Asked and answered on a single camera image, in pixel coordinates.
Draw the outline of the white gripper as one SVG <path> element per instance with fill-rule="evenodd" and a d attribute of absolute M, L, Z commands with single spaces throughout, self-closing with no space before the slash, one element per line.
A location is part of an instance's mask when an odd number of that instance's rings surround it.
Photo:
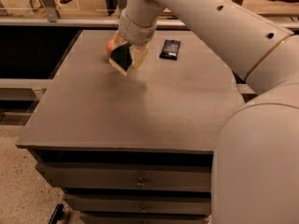
<path fill-rule="evenodd" d="M 110 57 L 124 58 L 129 50 L 132 58 L 131 68 L 138 68 L 145 60 L 149 46 L 157 28 L 157 15 L 147 15 L 145 19 L 137 20 L 137 16 L 129 17 L 127 9 L 121 12 L 119 31 L 110 40 Z"/>

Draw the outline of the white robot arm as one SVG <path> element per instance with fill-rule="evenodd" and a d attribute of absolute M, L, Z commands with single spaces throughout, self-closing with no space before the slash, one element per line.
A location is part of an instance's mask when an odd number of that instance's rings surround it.
<path fill-rule="evenodd" d="M 144 45 L 169 9 L 239 76 L 254 98 L 214 149 L 213 224 L 299 224 L 298 37 L 229 0 L 128 0 L 121 38 Z"/>

